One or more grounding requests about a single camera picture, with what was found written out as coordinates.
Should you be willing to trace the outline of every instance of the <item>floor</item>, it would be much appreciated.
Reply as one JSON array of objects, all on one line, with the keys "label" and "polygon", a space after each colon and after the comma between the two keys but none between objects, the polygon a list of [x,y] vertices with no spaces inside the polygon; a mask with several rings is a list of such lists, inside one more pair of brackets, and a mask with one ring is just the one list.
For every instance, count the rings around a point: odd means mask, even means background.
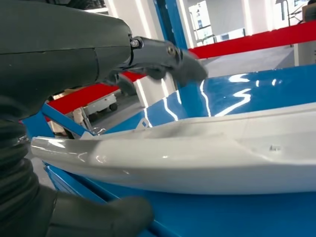
[{"label": "floor", "polygon": [[203,62],[210,78],[294,66],[293,48],[290,46],[256,50],[217,57]]},{"label": "floor", "polygon": [[[210,58],[203,60],[201,63],[208,69],[209,77],[218,77],[293,67],[294,57],[293,48],[286,46]],[[98,134],[109,130],[143,109],[137,95],[124,96],[117,93],[116,97],[118,110],[98,113],[96,119],[91,122],[94,132]],[[54,188],[40,159],[35,158],[31,153],[29,153],[27,157],[32,160],[34,171],[38,176],[41,184]]]}]

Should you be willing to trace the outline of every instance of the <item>red barrier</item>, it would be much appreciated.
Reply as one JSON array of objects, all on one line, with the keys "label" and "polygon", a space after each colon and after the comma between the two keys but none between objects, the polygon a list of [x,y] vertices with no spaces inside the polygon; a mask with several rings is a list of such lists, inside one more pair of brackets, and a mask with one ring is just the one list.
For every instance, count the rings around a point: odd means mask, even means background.
[{"label": "red barrier", "polygon": [[[316,40],[316,21],[192,48],[189,49],[189,51],[198,58],[210,58],[313,40]],[[124,75],[132,81],[144,76],[129,72],[124,73]],[[49,102],[48,104],[61,113],[66,114],[110,94],[117,89],[118,87],[115,86],[97,84],[75,91],[60,99]]]},{"label": "red barrier", "polygon": [[[137,79],[144,77],[144,75],[126,72],[125,76],[134,82]],[[94,100],[102,98],[118,90],[118,86],[108,86],[104,84],[96,84],[75,91],[73,93],[51,101],[48,104],[63,114],[68,114],[79,107],[86,106]]]},{"label": "red barrier", "polygon": [[189,51],[198,58],[211,58],[313,40],[316,40],[316,21],[191,48]]}]

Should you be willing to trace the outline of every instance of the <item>screw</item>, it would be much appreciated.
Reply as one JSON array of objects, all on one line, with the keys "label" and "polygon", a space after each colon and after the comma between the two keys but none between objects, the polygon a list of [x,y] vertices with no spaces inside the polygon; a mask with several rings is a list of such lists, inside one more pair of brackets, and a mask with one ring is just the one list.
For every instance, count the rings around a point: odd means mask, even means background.
[{"label": "screw", "polygon": [[137,40],[137,39],[134,39],[134,40],[132,40],[130,42],[130,45],[132,47],[133,47],[133,48],[136,48],[136,47],[139,47],[140,46],[140,42],[138,40]]},{"label": "screw", "polygon": [[169,46],[168,48],[167,48],[167,52],[170,56],[176,56],[176,49],[174,47]]}]

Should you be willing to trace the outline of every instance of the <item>glossy white surface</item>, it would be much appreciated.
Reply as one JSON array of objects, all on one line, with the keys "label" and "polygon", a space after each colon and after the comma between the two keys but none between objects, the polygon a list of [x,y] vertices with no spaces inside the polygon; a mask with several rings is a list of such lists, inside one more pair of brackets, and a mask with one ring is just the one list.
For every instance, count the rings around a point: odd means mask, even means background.
[{"label": "glossy white surface", "polygon": [[35,156],[66,171],[188,194],[316,191],[316,103],[189,118],[63,140],[37,137]]}]

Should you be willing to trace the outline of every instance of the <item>glossy blue surface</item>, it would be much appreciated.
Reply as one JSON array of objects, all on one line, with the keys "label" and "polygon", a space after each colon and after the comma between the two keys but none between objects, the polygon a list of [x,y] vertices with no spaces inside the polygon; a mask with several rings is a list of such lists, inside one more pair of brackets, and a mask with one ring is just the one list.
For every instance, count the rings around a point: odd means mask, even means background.
[{"label": "glossy blue surface", "polygon": [[26,127],[28,137],[29,139],[35,136],[54,137],[50,126],[45,120],[45,117],[41,111],[38,113],[26,118],[23,123]]},{"label": "glossy blue surface", "polygon": [[[101,204],[106,203],[105,200],[78,182],[77,180],[66,173],[65,171],[54,167],[52,165],[46,166],[45,170],[48,172],[48,176],[54,183],[57,190],[78,195]],[[144,230],[143,233],[139,235],[139,237],[155,237],[155,235],[149,231]]]},{"label": "glossy blue surface", "polygon": [[[152,125],[177,119],[222,116],[316,102],[316,66],[272,70],[189,84],[167,100],[133,116],[108,132],[133,129],[148,115]],[[85,179],[104,198],[141,195],[154,207],[158,236],[314,237],[316,193],[203,196],[124,188]]]},{"label": "glossy blue surface", "polygon": [[[204,80],[181,88],[146,109],[157,126],[176,119],[223,116],[316,102],[316,65]],[[145,111],[108,131],[134,129]]]}]

